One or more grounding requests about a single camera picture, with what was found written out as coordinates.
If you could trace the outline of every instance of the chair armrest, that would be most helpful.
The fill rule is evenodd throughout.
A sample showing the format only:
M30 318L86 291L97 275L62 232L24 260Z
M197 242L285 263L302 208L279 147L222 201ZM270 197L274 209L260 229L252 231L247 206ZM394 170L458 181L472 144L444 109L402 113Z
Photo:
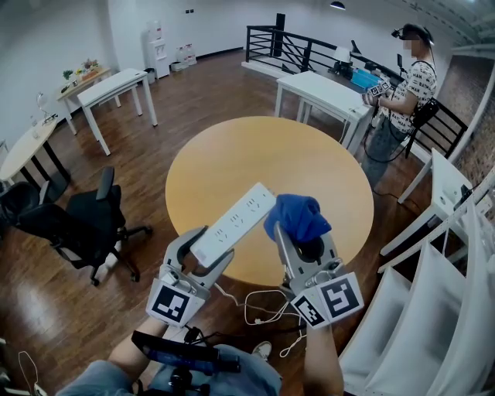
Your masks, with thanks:
M40 205L43 205L47 201L46 194L48 193L48 187L50 187L50 181L49 180L44 182L44 184L41 186L41 190L39 191L39 204Z
M114 184L115 169L111 166L107 166L103 169L101 174L100 186L96 194L96 201L104 201L108 198L111 187Z

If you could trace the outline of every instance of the trash bin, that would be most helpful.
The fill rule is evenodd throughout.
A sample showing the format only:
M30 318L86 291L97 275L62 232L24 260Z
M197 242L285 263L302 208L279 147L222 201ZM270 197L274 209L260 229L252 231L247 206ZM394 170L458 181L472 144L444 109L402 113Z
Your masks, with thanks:
M155 82L155 69L150 67L145 69L145 72L148 73L148 84L153 84Z

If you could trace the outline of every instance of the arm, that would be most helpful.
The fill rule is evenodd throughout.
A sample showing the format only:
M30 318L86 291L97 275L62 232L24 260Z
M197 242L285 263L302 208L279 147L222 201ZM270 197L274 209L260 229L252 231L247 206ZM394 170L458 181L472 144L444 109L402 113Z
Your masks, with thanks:
M343 376L330 326L307 328L304 359L304 394L333 396L343 394Z
M418 97L408 90L405 99L402 101L391 101L386 97L381 97L378 104L396 113L411 115L416 108L416 104L418 104Z
M168 325L151 316L136 330L152 336L162 337ZM110 353L108 361L124 371L132 382L136 381L149 364L149 359L131 341L129 335Z

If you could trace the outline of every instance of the jeans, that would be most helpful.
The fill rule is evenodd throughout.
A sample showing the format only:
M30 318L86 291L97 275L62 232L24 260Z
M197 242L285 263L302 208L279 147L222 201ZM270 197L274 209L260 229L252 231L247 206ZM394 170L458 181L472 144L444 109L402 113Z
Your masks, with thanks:
M367 142L365 140L367 154L365 153L362 167L370 182L371 189L374 189L378 184L388 166L388 163L378 162L375 159L387 161L393 158L392 155L395 155L395 150L404 141L405 137L405 133L399 131L388 118L385 118L371 139L368 139Z

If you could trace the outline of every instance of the wooden floor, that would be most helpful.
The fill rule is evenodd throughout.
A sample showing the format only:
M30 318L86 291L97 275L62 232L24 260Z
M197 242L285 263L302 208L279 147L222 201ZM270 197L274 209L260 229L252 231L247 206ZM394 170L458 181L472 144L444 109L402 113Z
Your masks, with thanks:
M157 275L167 244L176 237L167 214L164 188L177 152L194 135L218 122L273 115L275 80L241 67L243 57L243 53L214 56L153 84L151 90L159 121L155 128L146 108L141 117L136 116L130 93L122 95L121 108L116 108L113 101L96 107L94 116L112 152L108 157L95 141L82 113L74 118L79 131L77 136L64 124L50 138L53 150L72 175L72 183L57 202L59 205L63 207L72 193L97 188L102 168L113 166L116 183L122 188L122 211L127 225L150 224L155 233L151 237L133 237L123 247L123 253L141 270L139 283L131 282L125 266L117 265L95 288L89 282L89 268L77 271L59 258L45 240L8 230L0 248L0 337L10 342L7 359L19 386L26 388L15 351L30 353L38 367L39 383L53 394L92 360L104 359L145 319L152 279ZM142 89L138 92L144 104ZM287 96L283 115L295 119L296 99ZM335 138L339 138L342 128L342 124L324 115L312 117L310 124ZM39 154L39 159L52 169L44 152ZM420 165L414 158L393 162L377 190L399 195ZM39 176L34 167L29 170ZM422 210L428 206L428 191L428 181L425 181L412 195ZM373 297L379 281L377 267L384 263L378 251L414 220L414 213L419 214L419 209L410 202L406 204L410 208L407 210L390 196L374 198L374 224L369 239L349 265L349 269L357 273L366 303ZM222 278L220 284L241 300L248 292L259 290L228 278ZM282 301L261 295L251 303L277 308ZM345 347L363 314L364 311L334 326L338 351ZM255 314L250 312L250 317L254 320ZM278 356L280 350L288 347L297 334L263 335L264 330L297 325L296 318L289 316L270 325L246 326L242 309L214 289L212 299L192 324L205 334L213 331L248 334L249 338L215 339L246 351L269 338L274 347L269 361L284 377L282 394L302 394L305 343L299 343L282 359ZM175 329L170 329L168 334L174 340L183 336ZM22 362L33 383L34 370L27 359Z

